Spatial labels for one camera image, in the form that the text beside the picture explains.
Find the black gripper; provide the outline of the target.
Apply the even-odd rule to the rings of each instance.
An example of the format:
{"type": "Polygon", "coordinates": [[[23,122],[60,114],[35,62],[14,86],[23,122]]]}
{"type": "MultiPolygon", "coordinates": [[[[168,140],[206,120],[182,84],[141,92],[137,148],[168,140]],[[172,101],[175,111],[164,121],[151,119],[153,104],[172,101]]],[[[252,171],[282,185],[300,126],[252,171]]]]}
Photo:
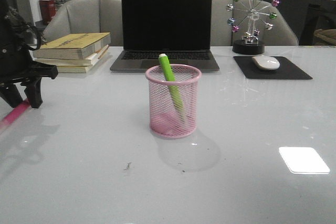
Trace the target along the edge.
{"type": "Polygon", "coordinates": [[[12,108],[23,102],[15,82],[23,81],[25,94],[30,106],[38,109],[41,98],[41,77],[55,79],[58,70],[55,65],[36,62],[30,52],[38,50],[42,37],[35,26],[25,22],[16,9],[7,6],[1,9],[1,98],[12,108]],[[24,39],[23,33],[31,32],[37,40],[31,47],[24,39]]]}

